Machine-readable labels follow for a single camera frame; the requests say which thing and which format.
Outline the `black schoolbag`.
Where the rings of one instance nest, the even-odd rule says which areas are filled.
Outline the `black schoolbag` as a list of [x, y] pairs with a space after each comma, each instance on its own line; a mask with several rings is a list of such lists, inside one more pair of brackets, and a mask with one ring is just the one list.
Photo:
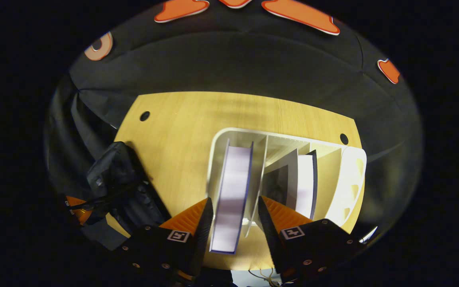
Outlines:
[[92, 214], [82, 233], [114, 250], [135, 231], [157, 227], [171, 218], [137, 153], [113, 142], [87, 172], [89, 191], [82, 196]]

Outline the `blue cover book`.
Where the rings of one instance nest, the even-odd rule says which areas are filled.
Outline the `blue cover book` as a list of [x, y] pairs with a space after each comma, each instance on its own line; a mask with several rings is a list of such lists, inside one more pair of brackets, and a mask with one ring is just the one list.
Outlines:
[[210, 240], [211, 253], [236, 253], [249, 192], [253, 148], [253, 142], [249, 147], [238, 147], [227, 141]]

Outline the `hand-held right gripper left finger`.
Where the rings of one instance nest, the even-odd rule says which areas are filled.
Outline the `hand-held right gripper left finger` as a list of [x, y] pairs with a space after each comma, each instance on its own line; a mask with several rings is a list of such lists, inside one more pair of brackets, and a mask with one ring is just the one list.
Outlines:
[[135, 231], [112, 257], [157, 285], [194, 285], [213, 216], [212, 200], [205, 198], [158, 227]]

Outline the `dark grey cover book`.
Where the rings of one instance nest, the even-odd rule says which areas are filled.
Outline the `dark grey cover book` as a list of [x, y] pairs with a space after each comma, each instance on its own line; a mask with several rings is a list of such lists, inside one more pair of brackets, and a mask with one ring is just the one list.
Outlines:
[[261, 195], [313, 220], [317, 189], [316, 150], [300, 155], [294, 149], [265, 168]]

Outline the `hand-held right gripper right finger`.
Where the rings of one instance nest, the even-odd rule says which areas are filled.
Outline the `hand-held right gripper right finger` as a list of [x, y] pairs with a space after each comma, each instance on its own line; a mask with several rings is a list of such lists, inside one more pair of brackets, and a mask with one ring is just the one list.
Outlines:
[[274, 269], [283, 283], [314, 283], [367, 248], [328, 218], [310, 220], [266, 196], [259, 196], [257, 207]]

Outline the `white bookshelf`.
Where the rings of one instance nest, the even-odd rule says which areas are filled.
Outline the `white bookshelf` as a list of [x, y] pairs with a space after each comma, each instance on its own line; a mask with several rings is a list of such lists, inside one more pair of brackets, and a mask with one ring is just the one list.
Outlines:
[[328, 218], [350, 233], [355, 225], [364, 196], [367, 155], [361, 148], [286, 134], [225, 128], [212, 139], [206, 180], [206, 195], [218, 200], [219, 180], [227, 141], [232, 146], [249, 147], [254, 143], [250, 188], [242, 225], [250, 232], [256, 225], [257, 197], [261, 195], [265, 168], [298, 149], [300, 155], [316, 150], [318, 189], [313, 220]]

